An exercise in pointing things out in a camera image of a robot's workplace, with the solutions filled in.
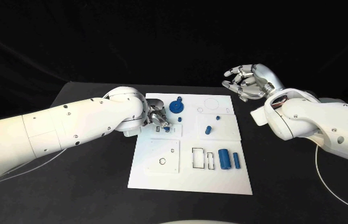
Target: robotic hand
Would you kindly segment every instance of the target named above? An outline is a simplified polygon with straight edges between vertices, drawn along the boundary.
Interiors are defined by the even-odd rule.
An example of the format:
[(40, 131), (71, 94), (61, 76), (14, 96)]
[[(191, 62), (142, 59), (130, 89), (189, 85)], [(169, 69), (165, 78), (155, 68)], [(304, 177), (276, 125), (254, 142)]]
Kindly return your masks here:
[(130, 87), (103, 98), (71, 102), (0, 120), (0, 175), (32, 159), (104, 136), (113, 130), (133, 136), (140, 126), (171, 126), (163, 103)]
[(348, 104), (339, 99), (316, 99), (304, 91), (286, 89), (261, 64), (234, 67), (224, 76), (231, 74), (237, 76), (231, 82), (222, 81), (222, 86), (238, 94), (240, 99), (244, 102), (267, 99), (264, 105), (250, 112), (255, 124), (268, 124), (280, 139), (304, 137), (324, 151), (348, 159)]

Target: white board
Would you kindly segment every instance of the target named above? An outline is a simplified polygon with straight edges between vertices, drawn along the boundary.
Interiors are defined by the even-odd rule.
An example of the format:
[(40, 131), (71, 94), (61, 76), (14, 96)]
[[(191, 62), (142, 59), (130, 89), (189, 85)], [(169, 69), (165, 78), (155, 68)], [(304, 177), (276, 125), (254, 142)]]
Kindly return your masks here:
[[(178, 96), (182, 98), (183, 110), (173, 114), (168, 105)], [(156, 132), (153, 124), (140, 128), (127, 188), (251, 195), (229, 97), (158, 93), (148, 93), (145, 97), (162, 100), (166, 118), (173, 125), (168, 133), (162, 129)], [(202, 169), (192, 168), (192, 148), (204, 149)], [(219, 168), (218, 150), (221, 148), (228, 150), (231, 162), (228, 170)], [(234, 167), (234, 152), (238, 154), (240, 169)], [(212, 170), (208, 169), (211, 154), (208, 156), (206, 153), (212, 153)]]

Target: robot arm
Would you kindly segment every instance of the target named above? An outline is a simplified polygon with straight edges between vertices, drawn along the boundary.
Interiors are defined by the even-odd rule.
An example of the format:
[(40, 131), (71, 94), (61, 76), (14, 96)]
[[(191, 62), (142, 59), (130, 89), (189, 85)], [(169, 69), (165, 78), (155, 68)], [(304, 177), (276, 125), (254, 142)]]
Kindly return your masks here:
[(32, 159), (104, 136), (125, 136), (155, 123), (169, 126), (158, 99), (145, 99), (129, 87), (114, 88), (109, 99), (90, 98), (0, 120), (0, 175)]
[(267, 99), (250, 112), (257, 125), (268, 124), (283, 140), (307, 138), (324, 151), (348, 159), (348, 104), (322, 103), (307, 92), (284, 89), (274, 73), (261, 64), (238, 66), (224, 76), (232, 73), (237, 74), (234, 80), (222, 81), (222, 86), (244, 102), (261, 97)]

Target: blue object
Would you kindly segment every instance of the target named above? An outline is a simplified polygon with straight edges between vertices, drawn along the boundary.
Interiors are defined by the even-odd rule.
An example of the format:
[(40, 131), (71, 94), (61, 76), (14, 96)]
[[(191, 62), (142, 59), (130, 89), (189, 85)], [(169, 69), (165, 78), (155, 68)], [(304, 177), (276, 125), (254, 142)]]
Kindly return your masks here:
[(182, 101), (182, 99), (181, 99), (181, 97), (178, 97), (178, 99), (169, 103), (168, 109), (172, 113), (181, 113), (182, 112), (183, 105), (182, 105), (181, 101)]
[(211, 126), (206, 126), (205, 134), (209, 134), (209, 131), (211, 131)]
[(237, 153), (232, 153), (235, 169), (240, 169)]
[(231, 166), (229, 166), (229, 155), (228, 155), (227, 149), (218, 150), (218, 159), (219, 159), (221, 169), (228, 170)]

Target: black table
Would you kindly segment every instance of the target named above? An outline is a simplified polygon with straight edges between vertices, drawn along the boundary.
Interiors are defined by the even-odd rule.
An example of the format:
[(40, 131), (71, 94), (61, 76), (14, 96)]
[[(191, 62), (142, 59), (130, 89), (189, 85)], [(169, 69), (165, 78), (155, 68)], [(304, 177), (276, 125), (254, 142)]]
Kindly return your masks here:
[[(67, 83), (51, 107), (103, 94), (119, 85)], [(219, 88), (137, 86), (142, 94), (229, 95), (241, 135), (253, 196), (127, 189), (136, 137), (113, 132), (73, 147), (41, 168), (0, 183), (0, 223), (160, 223), (209, 219), (238, 223), (346, 223), (348, 206), (326, 191), (313, 164), (314, 144), (281, 141), (250, 111), (263, 100), (241, 102)], [(37, 159), (22, 170), (55, 154)], [(319, 150), (322, 177), (348, 194), (348, 160)]]

